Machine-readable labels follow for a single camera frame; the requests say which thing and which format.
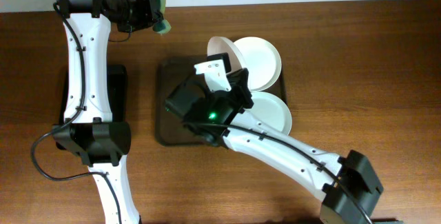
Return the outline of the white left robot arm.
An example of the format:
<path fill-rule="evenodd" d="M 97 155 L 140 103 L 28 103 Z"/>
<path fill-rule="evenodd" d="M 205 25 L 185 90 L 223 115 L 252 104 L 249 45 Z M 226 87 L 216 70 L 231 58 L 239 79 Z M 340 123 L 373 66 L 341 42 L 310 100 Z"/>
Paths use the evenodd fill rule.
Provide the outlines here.
<path fill-rule="evenodd" d="M 110 31 L 166 33 L 165 0 L 56 0 L 68 39 L 68 84 L 57 146 L 78 156 L 99 191 L 106 223 L 140 223 L 127 176 L 127 71 L 107 64 Z"/>

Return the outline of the pale green plastic plate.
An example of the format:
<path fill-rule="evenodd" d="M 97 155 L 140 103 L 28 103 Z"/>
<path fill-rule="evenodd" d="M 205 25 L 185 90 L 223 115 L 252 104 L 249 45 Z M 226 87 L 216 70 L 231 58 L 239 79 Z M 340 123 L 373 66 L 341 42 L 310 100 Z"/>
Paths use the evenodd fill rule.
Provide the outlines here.
<path fill-rule="evenodd" d="M 268 92 L 252 92 L 254 105 L 249 111 L 275 130 L 288 135 L 292 127 L 291 112 L 285 102 Z"/>

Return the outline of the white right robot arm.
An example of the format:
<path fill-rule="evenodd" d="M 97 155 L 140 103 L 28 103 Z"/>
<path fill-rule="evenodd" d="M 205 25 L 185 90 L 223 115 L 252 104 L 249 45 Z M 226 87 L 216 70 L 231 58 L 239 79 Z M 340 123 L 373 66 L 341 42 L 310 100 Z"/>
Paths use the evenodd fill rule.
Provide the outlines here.
<path fill-rule="evenodd" d="M 165 100 L 183 127 L 211 146 L 223 146 L 262 161 L 295 180 L 321 202 L 323 223 L 371 223 L 384 188 L 369 159 L 312 147 L 256 117 L 249 70 L 235 68 L 227 53 L 214 54 Z"/>

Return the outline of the cream plastic plate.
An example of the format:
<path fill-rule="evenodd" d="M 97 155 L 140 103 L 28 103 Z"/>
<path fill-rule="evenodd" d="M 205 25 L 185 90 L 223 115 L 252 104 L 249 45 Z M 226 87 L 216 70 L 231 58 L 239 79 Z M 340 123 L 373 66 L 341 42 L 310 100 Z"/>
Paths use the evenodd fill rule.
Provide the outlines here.
<path fill-rule="evenodd" d="M 259 37 L 244 37 L 234 42 L 249 71 L 248 88 L 251 91 L 269 89 L 277 82 L 282 61 L 273 44 Z"/>

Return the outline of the green yellow sponge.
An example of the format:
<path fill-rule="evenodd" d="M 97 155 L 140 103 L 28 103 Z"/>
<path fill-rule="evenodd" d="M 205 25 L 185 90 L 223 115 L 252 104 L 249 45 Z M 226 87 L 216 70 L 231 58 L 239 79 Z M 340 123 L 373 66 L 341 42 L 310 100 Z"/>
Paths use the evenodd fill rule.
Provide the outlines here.
<path fill-rule="evenodd" d="M 159 20 L 153 25 L 152 29 L 158 34 L 167 34 L 171 30 L 170 23 L 165 19 L 166 0 L 156 0 L 158 4 Z"/>

